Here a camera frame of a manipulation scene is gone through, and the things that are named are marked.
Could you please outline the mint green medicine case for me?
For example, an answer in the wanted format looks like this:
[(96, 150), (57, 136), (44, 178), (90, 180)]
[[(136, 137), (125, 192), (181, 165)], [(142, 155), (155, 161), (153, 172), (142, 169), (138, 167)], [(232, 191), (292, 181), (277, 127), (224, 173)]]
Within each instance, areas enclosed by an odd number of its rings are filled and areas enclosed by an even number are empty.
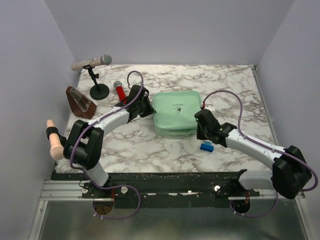
[(158, 136), (192, 136), (196, 134), (194, 115), (201, 110), (202, 99), (198, 92), (158, 92), (152, 98), (155, 109), (153, 122)]

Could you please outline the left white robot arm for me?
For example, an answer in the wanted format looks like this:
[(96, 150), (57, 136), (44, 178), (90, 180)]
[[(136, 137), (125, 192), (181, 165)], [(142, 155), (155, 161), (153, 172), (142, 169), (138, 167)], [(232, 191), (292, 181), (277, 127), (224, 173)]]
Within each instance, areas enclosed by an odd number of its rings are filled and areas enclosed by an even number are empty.
[(88, 122), (77, 120), (73, 124), (63, 143), (63, 156), (70, 161), (72, 168), (78, 166), (95, 183), (93, 191), (99, 197), (107, 197), (111, 191), (111, 185), (107, 182), (109, 174), (100, 163), (104, 137), (138, 116), (144, 118), (155, 112), (149, 100), (149, 91), (140, 85), (133, 85), (125, 103), (118, 103), (99, 118)]

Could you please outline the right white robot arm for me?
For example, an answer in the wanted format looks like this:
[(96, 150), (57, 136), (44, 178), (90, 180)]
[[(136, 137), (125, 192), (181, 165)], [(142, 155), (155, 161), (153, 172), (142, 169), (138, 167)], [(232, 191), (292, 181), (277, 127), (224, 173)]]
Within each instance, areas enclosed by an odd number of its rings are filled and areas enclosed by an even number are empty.
[(240, 151), (268, 168), (241, 173), (238, 179), (230, 183), (230, 191), (234, 195), (241, 196), (253, 189), (275, 190), (292, 200), (312, 178), (299, 148), (292, 145), (284, 148), (241, 134), (231, 123), (220, 124), (208, 109), (200, 110), (194, 117), (197, 122), (197, 139)]

